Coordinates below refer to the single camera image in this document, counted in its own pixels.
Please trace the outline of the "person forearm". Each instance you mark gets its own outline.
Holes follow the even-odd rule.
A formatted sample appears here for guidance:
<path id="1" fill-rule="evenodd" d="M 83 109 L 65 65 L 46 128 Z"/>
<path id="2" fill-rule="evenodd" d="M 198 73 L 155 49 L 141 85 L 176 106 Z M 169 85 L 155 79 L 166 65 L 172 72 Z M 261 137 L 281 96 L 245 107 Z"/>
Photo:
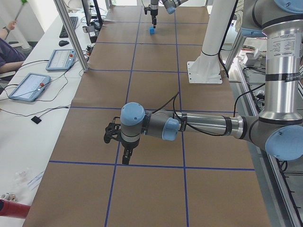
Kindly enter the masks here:
<path id="1" fill-rule="evenodd" d="M 10 21 L 7 26 L 0 30 L 0 72 L 6 73 L 17 71 L 26 60 L 26 56 L 9 45 L 5 39 L 11 30 L 15 29 L 16 20 Z"/>

